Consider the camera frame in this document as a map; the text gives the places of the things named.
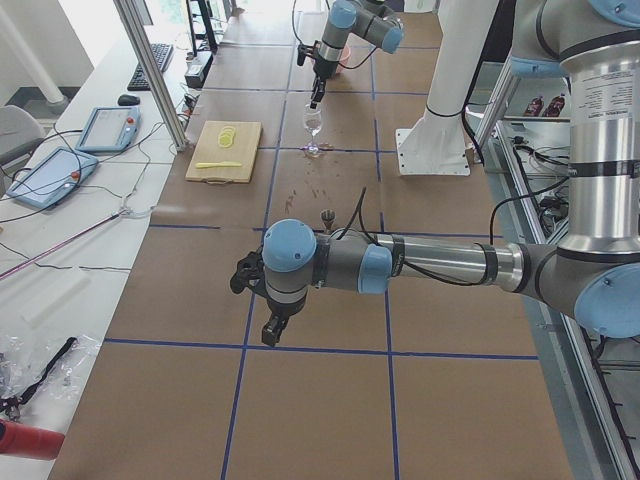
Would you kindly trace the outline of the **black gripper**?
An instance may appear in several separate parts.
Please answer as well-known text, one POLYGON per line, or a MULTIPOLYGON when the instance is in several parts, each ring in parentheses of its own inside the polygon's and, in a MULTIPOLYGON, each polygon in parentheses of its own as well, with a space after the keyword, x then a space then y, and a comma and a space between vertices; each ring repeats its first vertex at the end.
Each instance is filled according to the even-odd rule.
POLYGON ((315 78, 313 82, 312 95, 310 99, 310 108, 316 110, 322 102, 325 95, 326 80, 335 76, 337 68, 339 66, 338 61, 330 61, 322 56, 314 58, 315 78))
POLYGON ((267 305, 271 311, 271 316, 262 327, 261 341, 269 347, 275 347, 280 342, 281 335, 286 329, 290 317, 302 310, 303 300, 293 303, 268 300, 267 305))

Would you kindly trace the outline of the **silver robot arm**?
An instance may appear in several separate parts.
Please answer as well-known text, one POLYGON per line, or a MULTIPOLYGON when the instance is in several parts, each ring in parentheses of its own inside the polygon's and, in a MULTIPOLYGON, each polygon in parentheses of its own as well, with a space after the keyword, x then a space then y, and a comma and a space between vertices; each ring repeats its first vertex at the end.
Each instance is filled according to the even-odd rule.
POLYGON ((310 287, 384 292, 400 275, 456 286, 495 285, 534 298, 609 338, 639 332, 639 5, 521 1, 512 64, 571 84, 567 234, 555 245, 462 245, 344 228, 273 224, 254 291, 273 346, 310 287))
POLYGON ((311 109, 321 103, 326 82, 335 75, 350 34, 390 54, 404 38, 400 19, 384 1, 335 1, 329 9, 321 39, 312 46, 298 47, 299 66, 306 58, 313 60, 311 109))

